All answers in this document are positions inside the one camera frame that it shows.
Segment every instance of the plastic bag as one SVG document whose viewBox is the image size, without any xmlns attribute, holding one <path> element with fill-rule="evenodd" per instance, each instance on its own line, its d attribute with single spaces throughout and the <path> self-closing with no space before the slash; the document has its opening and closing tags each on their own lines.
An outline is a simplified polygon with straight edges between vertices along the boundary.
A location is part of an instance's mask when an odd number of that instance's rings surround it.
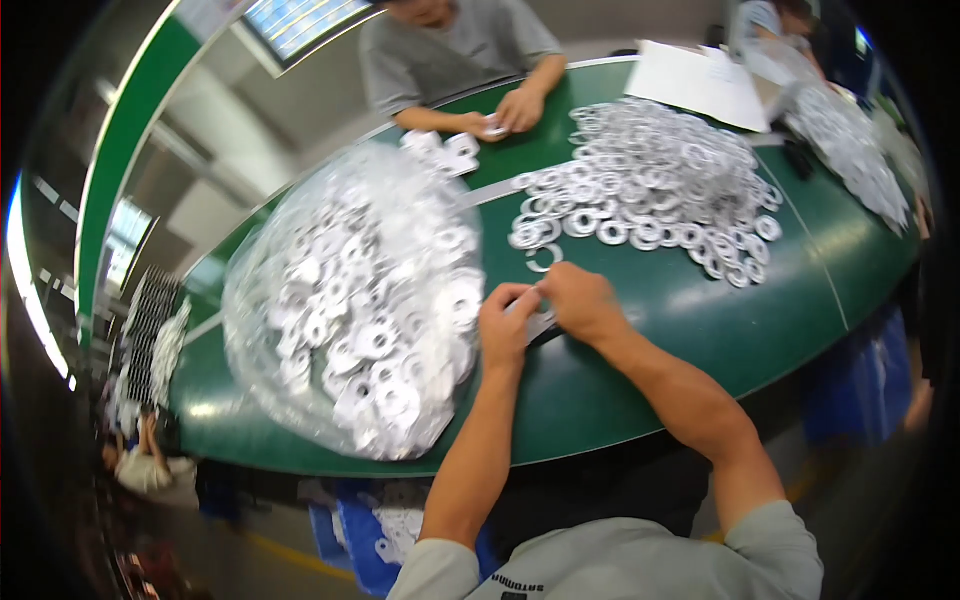
<svg viewBox="0 0 960 600">
<path fill-rule="evenodd" d="M 483 300 L 459 180 L 365 143 L 305 178 L 228 265 L 225 346 L 271 419 L 336 452 L 421 456 L 453 417 Z"/>
<path fill-rule="evenodd" d="M 827 168 L 887 227 L 897 234 L 908 229 L 910 206 L 883 158 L 874 123 L 863 110 L 828 87 L 809 60 L 783 42 L 759 40 L 744 56 L 751 68 L 763 57 L 789 73 L 789 97 L 783 104 L 787 127 L 806 138 Z"/>
</svg>

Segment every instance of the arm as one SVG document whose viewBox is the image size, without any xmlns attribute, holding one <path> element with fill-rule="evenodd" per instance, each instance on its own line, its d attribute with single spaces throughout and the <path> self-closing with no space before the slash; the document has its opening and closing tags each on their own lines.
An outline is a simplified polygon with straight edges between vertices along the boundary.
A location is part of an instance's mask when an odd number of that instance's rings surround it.
<svg viewBox="0 0 960 600">
<path fill-rule="evenodd" d="M 503 97 L 496 108 L 496 120 L 514 133 L 533 129 L 543 116 L 547 94 L 553 91 L 565 72 L 565 56 L 552 54 L 543 57 L 530 77 Z"/>
<path fill-rule="evenodd" d="M 513 300 L 516 310 L 504 309 Z M 540 305 L 529 285 L 505 283 L 480 309 L 483 382 L 427 496 L 421 540 L 473 549 L 510 472 L 516 388 L 526 352 L 526 321 Z"/>
<path fill-rule="evenodd" d="M 756 36 L 759 37 L 760 39 L 777 39 L 777 40 L 780 39 L 779 36 L 771 32 L 769 29 L 763 27 L 762 25 L 754 24 L 754 31 L 756 32 Z M 813 51 L 810 50 L 810 45 L 808 43 L 804 46 L 804 48 L 800 51 L 800 53 L 804 55 L 804 58 L 809 60 L 811 65 L 813 65 L 813 69 L 817 72 L 817 75 L 820 76 L 820 79 L 826 81 L 827 76 L 824 75 L 824 70 L 820 68 L 820 62 L 818 62 L 817 58 L 813 56 Z"/>
<path fill-rule="evenodd" d="M 431 108 L 409 107 L 394 115 L 394 122 L 405 130 L 424 132 L 470 133 L 485 142 L 495 142 L 502 135 L 487 135 L 490 123 L 479 112 L 450 114 Z"/>
<path fill-rule="evenodd" d="M 150 415 L 147 418 L 146 427 L 146 447 L 150 450 L 150 453 L 154 455 L 154 462 L 156 467 L 161 471 L 170 474 L 170 466 L 167 465 L 167 457 L 163 456 L 163 452 L 160 451 L 159 444 L 156 443 L 156 414 Z"/>
<path fill-rule="evenodd" d="M 530 76 L 518 89 L 503 97 L 496 118 L 511 132 L 530 131 L 543 116 L 543 102 L 566 72 L 566 57 L 560 42 L 530 7 L 521 0 L 500 0 L 501 14 L 514 33 L 516 47 L 526 61 Z"/>
<path fill-rule="evenodd" d="M 743 409 L 709 375 L 634 331 L 605 278 L 558 263 L 538 287 L 553 303 L 560 325 L 629 377 L 667 431 L 713 463 L 725 534 L 753 509 L 786 497 Z"/>
</svg>

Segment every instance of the worker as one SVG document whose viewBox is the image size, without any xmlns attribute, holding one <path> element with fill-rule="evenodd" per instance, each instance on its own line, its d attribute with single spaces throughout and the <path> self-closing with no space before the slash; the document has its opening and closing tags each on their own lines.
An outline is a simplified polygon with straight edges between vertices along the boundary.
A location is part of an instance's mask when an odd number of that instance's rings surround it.
<svg viewBox="0 0 960 600">
<path fill-rule="evenodd" d="M 734 24 L 732 49 L 738 56 L 761 39 L 779 40 L 795 48 L 826 80 L 813 56 L 807 37 L 812 31 L 812 10 L 806 0 L 748 0 L 740 5 Z"/>
<path fill-rule="evenodd" d="M 360 61 L 371 107 L 407 130 L 471 133 L 493 142 L 527 132 L 566 69 L 560 43 L 521 0 L 371 0 Z M 508 77 L 529 77 L 488 120 L 428 106 Z M 491 134 L 491 130 L 505 130 Z"/>
<path fill-rule="evenodd" d="M 195 489 L 197 464 L 185 457 L 167 458 L 156 442 L 156 414 L 143 421 L 140 442 L 131 451 L 118 445 L 104 444 L 101 458 L 104 467 L 127 490 L 159 504 L 199 509 Z"/>
<path fill-rule="evenodd" d="M 541 299 L 567 334 L 633 381 L 667 431 L 712 462 L 724 544 L 648 520 L 594 520 L 526 541 L 480 583 L 474 544 L 510 471 L 525 323 Z M 753 422 L 709 375 L 637 333 L 604 277 L 562 262 L 536 286 L 500 285 L 480 309 L 479 332 L 483 380 L 390 599 L 820 597 L 816 540 L 785 499 Z"/>
</svg>

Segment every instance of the hand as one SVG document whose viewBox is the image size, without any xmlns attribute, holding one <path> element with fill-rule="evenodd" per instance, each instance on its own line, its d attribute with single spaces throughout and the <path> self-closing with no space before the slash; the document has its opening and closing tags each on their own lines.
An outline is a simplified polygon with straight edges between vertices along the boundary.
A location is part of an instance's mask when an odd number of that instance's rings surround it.
<svg viewBox="0 0 960 600">
<path fill-rule="evenodd" d="M 514 310 L 504 314 L 514 300 Z M 540 294 L 532 285 L 503 283 L 493 290 L 480 307 L 479 316 L 484 373 L 506 371 L 519 377 L 527 351 L 527 319 L 538 306 Z"/>
<path fill-rule="evenodd" d="M 581 342 L 595 346 L 607 335 L 632 329 L 604 276 L 559 262 L 537 289 L 553 304 L 557 323 Z"/>
<path fill-rule="evenodd" d="M 140 435 L 148 440 L 152 440 L 156 434 L 156 413 L 151 413 L 143 422 L 143 431 Z"/>
<path fill-rule="evenodd" d="M 527 87 L 508 92 L 496 108 L 496 118 L 501 126 L 513 133 L 532 130 L 542 116 L 543 94 Z"/>
<path fill-rule="evenodd" d="M 469 133 L 481 141 L 498 142 L 507 136 L 506 133 L 502 133 L 500 135 L 488 135 L 487 129 L 490 128 L 491 122 L 487 120 L 486 116 L 480 114 L 479 112 L 468 112 L 467 114 L 458 115 L 458 118 L 460 120 L 460 131 L 463 133 Z"/>
</svg>

